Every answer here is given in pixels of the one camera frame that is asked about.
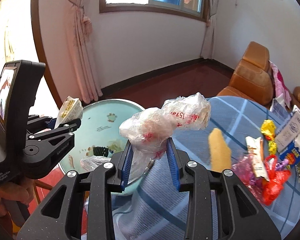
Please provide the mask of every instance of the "human hand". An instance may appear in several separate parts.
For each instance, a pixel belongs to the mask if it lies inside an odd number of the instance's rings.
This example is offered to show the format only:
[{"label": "human hand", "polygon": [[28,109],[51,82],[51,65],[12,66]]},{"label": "human hand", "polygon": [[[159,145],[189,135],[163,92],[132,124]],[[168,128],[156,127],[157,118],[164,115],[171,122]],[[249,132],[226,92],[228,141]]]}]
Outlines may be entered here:
[{"label": "human hand", "polygon": [[20,201],[28,205],[34,198],[33,180],[24,177],[19,185],[7,182],[0,187],[0,217],[7,214],[7,210],[1,200],[2,198]]}]

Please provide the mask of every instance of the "metal screw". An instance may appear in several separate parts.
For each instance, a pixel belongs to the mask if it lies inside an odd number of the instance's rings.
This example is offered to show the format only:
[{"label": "metal screw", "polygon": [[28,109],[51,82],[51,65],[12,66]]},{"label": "metal screw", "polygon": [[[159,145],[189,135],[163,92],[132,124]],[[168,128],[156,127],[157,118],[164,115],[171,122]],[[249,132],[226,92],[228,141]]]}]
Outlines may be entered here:
[{"label": "metal screw", "polygon": [[103,167],[106,169],[111,169],[113,167],[113,163],[105,163],[103,164]]},{"label": "metal screw", "polygon": [[231,177],[233,175],[233,172],[231,170],[225,170],[223,173],[228,177]]},{"label": "metal screw", "polygon": [[191,167],[191,168],[194,168],[194,167],[197,166],[197,163],[194,162],[194,161],[189,161],[187,164],[188,164],[188,166]]},{"label": "metal screw", "polygon": [[69,177],[69,178],[73,178],[74,176],[76,176],[77,175],[77,173],[75,172],[75,171],[69,171],[68,173],[67,173],[67,176]]}]

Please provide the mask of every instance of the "round table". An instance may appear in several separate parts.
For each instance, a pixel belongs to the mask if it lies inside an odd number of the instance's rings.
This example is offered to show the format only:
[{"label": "round table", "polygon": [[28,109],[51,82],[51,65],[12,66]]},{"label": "round table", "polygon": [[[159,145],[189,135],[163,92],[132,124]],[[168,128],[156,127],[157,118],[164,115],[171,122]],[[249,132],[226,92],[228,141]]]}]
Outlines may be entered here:
[{"label": "round table", "polygon": [[[261,136],[260,127],[265,119],[274,120],[276,126],[283,121],[263,106],[243,98],[215,97],[209,101],[211,119],[205,130],[176,130],[173,135],[176,148],[186,151],[190,159],[207,169],[210,168],[208,135],[214,128],[223,132],[234,164],[247,152],[245,137]],[[265,156],[268,156],[267,144],[264,145]],[[215,198],[212,199],[215,210],[213,239],[218,239],[216,203]],[[294,168],[281,194],[264,208],[284,239],[300,219],[300,183]],[[181,240],[186,229],[187,210],[188,193],[176,191],[165,155],[155,162],[132,198],[113,211],[116,240]]]}]

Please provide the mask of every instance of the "leather sofa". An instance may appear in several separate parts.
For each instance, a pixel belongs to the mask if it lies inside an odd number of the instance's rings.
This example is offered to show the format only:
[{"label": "leather sofa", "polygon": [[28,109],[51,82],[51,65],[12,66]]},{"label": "leather sofa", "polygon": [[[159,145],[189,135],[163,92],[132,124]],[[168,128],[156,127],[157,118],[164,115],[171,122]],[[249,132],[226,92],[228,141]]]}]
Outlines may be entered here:
[{"label": "leather sofa", "polygon": [[[237,96],[253,100],[269,108],[274,93],[272,70],[269,66],[269,50],[252,41],[248,45],[230,79],[229,85],[217,96]],[[300,87],[291,92],[291,109],[300,109]]]}]

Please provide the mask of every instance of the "handheld device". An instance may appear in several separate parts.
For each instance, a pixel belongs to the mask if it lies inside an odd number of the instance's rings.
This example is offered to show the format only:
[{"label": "handheld device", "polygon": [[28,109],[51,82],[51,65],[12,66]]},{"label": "handheld device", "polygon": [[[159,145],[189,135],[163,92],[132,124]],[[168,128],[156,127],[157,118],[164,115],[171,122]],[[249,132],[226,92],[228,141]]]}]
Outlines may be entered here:
[{"label": "handheld device", "polygon": [[[18,183],[23,176],[46,176],[74,147],[73,131],[80,119],[54,129],[56,118],[29,115],[45,70],[44,63],[7,62],[0,76],[0,186]],[[38,133],[46,128],[52,130]],[[27,207],[3,200],[13,222],[21,227],[29,217]]]},{"label": "handheld device", "polygon": [[45,70],[44,63],[19,60],[4,65],[0,76],[0,186],[17,179],[17,162],[26,145],[29,109]]},{"label": "handheld device", "polygon": [[[264,208],[231,171],[208,171],[177,150],[167,140],[167,157],[176,190],[189,191],[185,240],[212,239],[210,191],[215,190],[218,211],[218,239],[281,240],[281,235]],[[92,172],[69,171],[45,197],[26,221],[17,240],[81,239],[85,191],[90,191],[88,240],[115,240],[110,192],[127,186],[133,150],[130,142],[124,151]]]}]

